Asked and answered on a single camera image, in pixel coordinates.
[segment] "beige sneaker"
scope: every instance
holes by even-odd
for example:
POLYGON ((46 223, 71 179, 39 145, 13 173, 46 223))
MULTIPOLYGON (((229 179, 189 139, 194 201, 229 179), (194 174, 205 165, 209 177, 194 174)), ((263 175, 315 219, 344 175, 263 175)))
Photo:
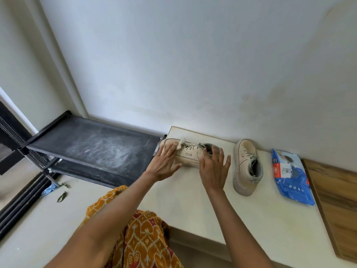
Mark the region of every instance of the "beige sneaker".
POLYGON ((175 159, 176 164, 182 164, 184 166, 199 168, 200 159, 203 157, 204 148, 206 148, 208 154, 212 156, 212 144, 191 143, 185 141, 185 139, 180 140, 174 138, 167 138, 161 142, 160 146, 163 145, 163 152, 172 143, 177 144, 176 150, 178 152, 175 159))
POLYGON ((251 195, 263 177, 263 166, 257 155, 255 145, 243 139, 234 145, 236 170, 233 174, 233 187, 241 195, 251 195))

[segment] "wood panel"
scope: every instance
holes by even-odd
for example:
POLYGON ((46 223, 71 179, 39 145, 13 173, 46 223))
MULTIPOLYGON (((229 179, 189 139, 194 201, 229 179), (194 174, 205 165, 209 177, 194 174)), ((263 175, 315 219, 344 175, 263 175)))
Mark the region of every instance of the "wood panel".
POLYGON ((357 263, 357 173, 303 159, 337 257, 357 263))

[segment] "yellow dress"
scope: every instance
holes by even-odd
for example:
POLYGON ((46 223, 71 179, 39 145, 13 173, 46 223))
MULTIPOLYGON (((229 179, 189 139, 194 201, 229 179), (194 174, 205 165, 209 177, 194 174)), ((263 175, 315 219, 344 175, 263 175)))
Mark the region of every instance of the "yellow dress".
MULTIPOLYGON (((122 185, 109 191, 87 208, 85 224, 107 203, 127 189, 122 185)), ((170 227, 155 213, 137 210, 118 237, 105 268, 181 268, 174 252, 169 248, 170 227)))

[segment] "forearm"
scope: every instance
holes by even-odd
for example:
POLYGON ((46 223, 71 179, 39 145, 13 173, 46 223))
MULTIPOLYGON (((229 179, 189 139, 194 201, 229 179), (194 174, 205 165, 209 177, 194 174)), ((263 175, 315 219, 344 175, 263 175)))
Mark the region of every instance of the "forearm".
POLYGON ((234 211, 225 192, 223 190, 211 191, 208 192, 208 197, 216 213, 234 266, 274 268, 269 257, 234 211))
POLYGON ((134 215, 155 177, 144 173, 100 212, 81 226, 48 267, 103 267, 127 223, 134 215))

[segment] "blue plastic packet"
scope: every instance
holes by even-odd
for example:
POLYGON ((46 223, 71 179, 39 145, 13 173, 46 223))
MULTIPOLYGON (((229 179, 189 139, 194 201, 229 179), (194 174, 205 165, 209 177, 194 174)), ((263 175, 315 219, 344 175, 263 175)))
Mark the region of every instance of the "blue plastic packet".
POLYGON ((273 170, 275 183, 284 197, 315 205, 309 180, 296 154, 273 149, 273 170))

